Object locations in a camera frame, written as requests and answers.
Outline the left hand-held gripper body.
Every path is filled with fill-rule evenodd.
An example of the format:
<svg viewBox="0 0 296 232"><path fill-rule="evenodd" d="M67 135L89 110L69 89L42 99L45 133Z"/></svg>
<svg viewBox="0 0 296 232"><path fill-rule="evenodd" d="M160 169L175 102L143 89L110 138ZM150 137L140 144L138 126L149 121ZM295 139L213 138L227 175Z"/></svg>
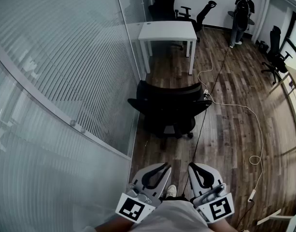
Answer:
<svg viewBox="0 0 296 232"><path fill-rule="evenodd" d="M149 216L162 201L129 184L126 193L122 193L115 213L136 224Z"/></svg>

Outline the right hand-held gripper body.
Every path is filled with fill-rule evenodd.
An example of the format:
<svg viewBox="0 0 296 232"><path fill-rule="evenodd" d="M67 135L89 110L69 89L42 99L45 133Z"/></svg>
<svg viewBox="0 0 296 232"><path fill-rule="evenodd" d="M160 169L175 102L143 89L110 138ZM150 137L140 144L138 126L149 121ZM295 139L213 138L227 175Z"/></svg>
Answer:
<svg viewBox="0 0 296 232"><path fill-rule="evenodd" d="M232 194L227 193L225 183L195 198L192 203L206 223L215 223L235 212Z"/></svg>

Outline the person's left forearm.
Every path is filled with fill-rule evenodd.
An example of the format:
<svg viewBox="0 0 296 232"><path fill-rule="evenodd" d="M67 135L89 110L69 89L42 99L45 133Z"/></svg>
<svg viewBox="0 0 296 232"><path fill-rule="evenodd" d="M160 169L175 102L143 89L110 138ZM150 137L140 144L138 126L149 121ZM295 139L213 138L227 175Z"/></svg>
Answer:
<svg viewBox="0 0 296 232"><path fill-rule="evenodd" d="M112 220L105 222L95 228L96 232L129 232L134 225L134 222L117 216Z"/></svg>

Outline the person's right forearm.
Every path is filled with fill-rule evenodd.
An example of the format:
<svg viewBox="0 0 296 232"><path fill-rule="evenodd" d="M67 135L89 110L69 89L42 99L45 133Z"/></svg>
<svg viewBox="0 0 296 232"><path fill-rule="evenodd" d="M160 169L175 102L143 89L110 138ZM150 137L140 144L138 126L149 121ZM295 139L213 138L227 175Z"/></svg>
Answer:
<svg viewBox="0 0 296 232"><path fill-rule="evenodd" d="M238 232L225 219L210 223L208 227L214 232Z"/></svg>

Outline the white sneaker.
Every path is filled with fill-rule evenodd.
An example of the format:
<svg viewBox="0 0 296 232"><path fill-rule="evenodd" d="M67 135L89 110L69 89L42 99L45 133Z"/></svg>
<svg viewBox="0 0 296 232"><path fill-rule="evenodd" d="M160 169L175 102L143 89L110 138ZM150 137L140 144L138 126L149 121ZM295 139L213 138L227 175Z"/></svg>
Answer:
<svg viewBox="0 0 296 232"><path fill-rule="evenodd" d="M175 198L177 195L177 188L175 185L169 185L166 190L166 199L167 198Z"/></svg>

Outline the black trousers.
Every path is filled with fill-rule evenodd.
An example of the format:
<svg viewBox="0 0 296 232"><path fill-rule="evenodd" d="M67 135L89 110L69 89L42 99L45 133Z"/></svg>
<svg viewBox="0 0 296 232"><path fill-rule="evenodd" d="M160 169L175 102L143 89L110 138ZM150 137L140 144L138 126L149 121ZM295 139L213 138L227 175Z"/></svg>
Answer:
<svg viewBox="0 0 296 232"><path fill-rule="evenodd" d="M168 197L162 199L162 201L186 201L186 202L189 202L189 200L187 198L185 198L184 196L177 196L177 197L168 196Z"/></svg>

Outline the person in white coat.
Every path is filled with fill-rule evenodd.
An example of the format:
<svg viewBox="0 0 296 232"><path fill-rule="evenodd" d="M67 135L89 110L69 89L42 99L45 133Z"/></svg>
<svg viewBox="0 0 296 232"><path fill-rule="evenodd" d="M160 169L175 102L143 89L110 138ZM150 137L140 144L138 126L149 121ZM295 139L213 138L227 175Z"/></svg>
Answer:
<svg viewBox="0 0 296 232"><path fill-rule="evenodd" d="M130 232L213 232L187 201L163 201Z"/></svg>

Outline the white standing desk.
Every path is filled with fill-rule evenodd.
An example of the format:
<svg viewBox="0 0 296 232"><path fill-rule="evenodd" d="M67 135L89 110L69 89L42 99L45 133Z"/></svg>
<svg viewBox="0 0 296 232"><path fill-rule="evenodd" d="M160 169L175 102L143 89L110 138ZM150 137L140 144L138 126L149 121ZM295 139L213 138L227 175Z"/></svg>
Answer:
<svg viewBox="0 0 296 232"><path fill-rule="evenodd" d="M288 226L285 232L296 232L296 214L294 216L283 216L280 215L281 209L272 213L271 215L257 221L257 225L261 225L269 220L285 221L288 222Z"/></svg>

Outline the black floor box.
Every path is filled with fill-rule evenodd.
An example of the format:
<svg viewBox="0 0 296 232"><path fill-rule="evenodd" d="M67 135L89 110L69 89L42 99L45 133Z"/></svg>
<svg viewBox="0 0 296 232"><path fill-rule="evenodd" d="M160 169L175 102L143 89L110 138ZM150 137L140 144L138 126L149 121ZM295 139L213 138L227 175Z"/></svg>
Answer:
<svg viewBox="0 0 296 232"><path fill-rule="evenodd" d="M262 54L266 54L269 49L269 46L267 45L266 42L260 41L258 49Z"/></svg>

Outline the white table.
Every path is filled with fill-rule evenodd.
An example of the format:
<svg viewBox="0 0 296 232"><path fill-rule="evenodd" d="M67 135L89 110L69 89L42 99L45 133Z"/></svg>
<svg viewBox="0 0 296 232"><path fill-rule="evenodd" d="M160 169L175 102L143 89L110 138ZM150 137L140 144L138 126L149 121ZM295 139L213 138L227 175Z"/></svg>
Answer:
<svg viewBox="0 0 296 232"><path fill-rule="evenodd" d="M141 46L146 72L150 73L148 56L152 56L151 41L187 42L186 56L190 58L189 74L193 74L197 35L189 21L153 21L145 22L138 40Z"/></svg>

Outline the black headrest office chair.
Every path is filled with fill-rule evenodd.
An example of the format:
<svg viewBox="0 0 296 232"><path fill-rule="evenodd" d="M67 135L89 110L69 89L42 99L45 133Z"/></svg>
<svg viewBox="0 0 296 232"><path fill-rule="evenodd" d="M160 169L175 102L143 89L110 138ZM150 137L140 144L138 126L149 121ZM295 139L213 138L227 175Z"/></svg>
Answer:
<svg viewBox="0 0 296 232"><path fill-rule="evenodd" d="M272 31L270 32L270 51L268 52L267 59L269 64L262 62L262 65L268 67L266 70L261 70L261 73L270 72L273 75L274 81L273 85L276 84L276 76L279 76L278 72L286 73L288 72L285 67L285 61L288 57L293 58L290 53L286 51L286 55L283 56L280 53L280 39L281 39L281 30L277 26L273 26Z"/></svg>

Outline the black rounded case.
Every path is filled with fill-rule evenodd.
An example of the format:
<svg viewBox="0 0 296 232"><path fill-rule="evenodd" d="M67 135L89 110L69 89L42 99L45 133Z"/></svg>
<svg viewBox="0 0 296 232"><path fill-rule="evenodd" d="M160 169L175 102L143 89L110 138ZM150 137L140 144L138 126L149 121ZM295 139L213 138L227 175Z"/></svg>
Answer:
<svg viewBox="0 0 296 232"><path fill-rule="evenodd" d="M234 25L238 31L244 32L249 27L248 14L236 12L234 15Z"/></svg>

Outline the black reclined office chair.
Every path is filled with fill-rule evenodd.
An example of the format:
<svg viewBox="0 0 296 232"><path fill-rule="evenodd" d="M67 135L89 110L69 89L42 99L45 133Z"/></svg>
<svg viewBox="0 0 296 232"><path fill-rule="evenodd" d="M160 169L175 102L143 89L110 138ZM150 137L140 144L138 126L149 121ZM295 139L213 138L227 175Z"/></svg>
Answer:
<svg viewBox="0 0 296 232"><path fill-rule="evenodd" d="M203 8L203 10L197 15L196 20L191 19L191 15L189 14L189 10L191 10L191 8L189 7L185 7L185 6L181 6L181 8L185 9L185 13L180 13L179 10L174 10L175 11L175 15L176 18L175 20L177 21L189 21L192 23L193 28L195 33L201 31L202 27L203 27L203 20L205 19L206 15L208 14L208 12L214 8L217 5L216 2L214 1L209 1L208 4L206 4L206 6Z"/></svg>

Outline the round black side table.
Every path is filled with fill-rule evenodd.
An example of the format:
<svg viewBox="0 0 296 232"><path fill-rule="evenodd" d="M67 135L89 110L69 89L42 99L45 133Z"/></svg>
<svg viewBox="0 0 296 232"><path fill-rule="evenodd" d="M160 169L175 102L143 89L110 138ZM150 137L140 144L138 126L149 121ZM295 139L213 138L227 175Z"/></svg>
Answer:
<svg viewBox="0 0 296 232"><path fill-rule="evenodd" d="M232 18L234 18L234 11L228 11L227 12ZM251 25L251 26L254 26L255 25L255 22L252 21L250 18L248 19L248 24Z"/></svg>

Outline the black high-back office chair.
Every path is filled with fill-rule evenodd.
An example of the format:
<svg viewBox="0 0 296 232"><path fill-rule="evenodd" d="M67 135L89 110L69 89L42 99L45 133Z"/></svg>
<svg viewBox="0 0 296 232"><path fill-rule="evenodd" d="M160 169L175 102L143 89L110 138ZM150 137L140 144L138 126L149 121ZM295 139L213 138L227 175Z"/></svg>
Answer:
<svg viewBox="0 0 296 232"><path fill-rule="evenodd" d="M148 7L152 21L175 21L175 0L154 0L153 5Z"/></svg>

